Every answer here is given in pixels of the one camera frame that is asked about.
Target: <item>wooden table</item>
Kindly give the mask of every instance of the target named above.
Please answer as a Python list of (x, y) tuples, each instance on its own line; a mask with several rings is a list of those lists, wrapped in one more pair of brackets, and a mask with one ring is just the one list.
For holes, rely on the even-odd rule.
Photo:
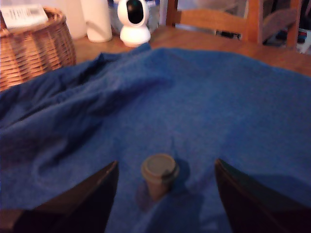
[[(111, 41), (105, 43), (92, 43), (86, 37), (75, 40), (74, 43), (77, 62), (94, 59), (100, 52), (119, 53), (131, 50), (116, 35)], [(256, 45), (203, 32), (185, 31), (165, 26), (159, 27), (152, 34), (150, 45), (153, 49), (166, 47), (234, 52), (311, 77), (311, 56), (284, 48)]]

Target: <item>white container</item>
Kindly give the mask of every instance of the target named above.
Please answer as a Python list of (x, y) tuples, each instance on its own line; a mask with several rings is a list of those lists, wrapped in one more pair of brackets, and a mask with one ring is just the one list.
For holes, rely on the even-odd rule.
[(83, 17), (80, 0), (53, 1), (53, 5), (65, 14), (71, 37), (73, 39), (79, 39), (86, 36), (86, 22)]
[(112, 39), (107, 0), (81, 0), (86, 32), (92, 42), (106, 42)]

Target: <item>white label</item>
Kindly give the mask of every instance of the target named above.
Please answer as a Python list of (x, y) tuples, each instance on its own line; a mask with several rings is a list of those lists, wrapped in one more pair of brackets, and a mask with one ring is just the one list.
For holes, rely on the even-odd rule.
[(38, 4), (4, 6), (0, 10), (7, 29), (28, 27), (49, 20), (43, 7)]

